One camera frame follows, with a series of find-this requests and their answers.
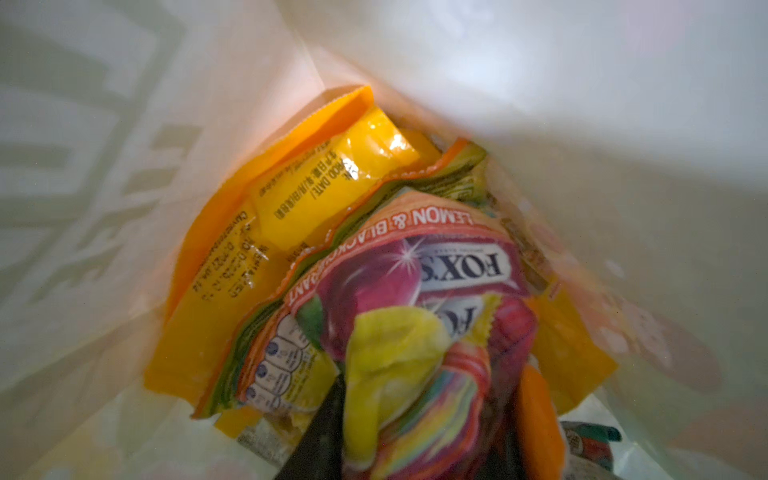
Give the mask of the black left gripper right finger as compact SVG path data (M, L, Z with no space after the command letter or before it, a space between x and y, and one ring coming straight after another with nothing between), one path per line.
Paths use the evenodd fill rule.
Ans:
M485 428L482 455L473 470L474 479L527 478L517 425L519 389L515 389L506 404L490 406L490 417Z

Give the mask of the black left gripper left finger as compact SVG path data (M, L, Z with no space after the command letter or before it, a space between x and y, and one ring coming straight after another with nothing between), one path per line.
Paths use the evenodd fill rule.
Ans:
M339 375L275 480L342 478L345 396L346 384Z

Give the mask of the Fox's lemon blackcurrant candy bag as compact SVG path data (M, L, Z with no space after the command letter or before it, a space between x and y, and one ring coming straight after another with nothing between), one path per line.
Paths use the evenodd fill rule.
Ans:
M234 397L306 434L336 391L346 479L465 477L531 350L527 296L496 219L404 189L283 295Z

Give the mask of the green chips bag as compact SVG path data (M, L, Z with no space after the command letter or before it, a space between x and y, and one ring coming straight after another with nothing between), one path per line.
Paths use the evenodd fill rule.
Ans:
M206 308L198 332L205 355L194 376L194 417L209 418L237 407L248 352L284 303L286 292L315 263L354 236L382 204L401 189L464 200L476 187L470 173L486 159L480 146L460 139L441 153L430 143L417 147L418 162L394 171L394 155L375 155L339 140L295 161L312 170L312 180L294 182L282 170L279 186L291 189L280 205L266 198L247 201L237 212L240 226L195 280Z

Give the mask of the orange snack bag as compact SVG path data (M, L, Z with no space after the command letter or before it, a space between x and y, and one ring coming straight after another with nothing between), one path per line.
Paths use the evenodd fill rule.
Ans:
M194 221L146 385L230 437L296 437L342 376L361 438L505 402L533 357L574 408L616 362L496 218L486 163L473 142L398 125L367 87L316 111Z

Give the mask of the white paper shopping bag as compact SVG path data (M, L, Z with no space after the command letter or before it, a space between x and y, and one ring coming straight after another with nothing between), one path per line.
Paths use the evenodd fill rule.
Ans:
M763 1L5 1L1 475L269 479L146 391L219 185L347 85L491 156L618 370L626 479L767 475Z

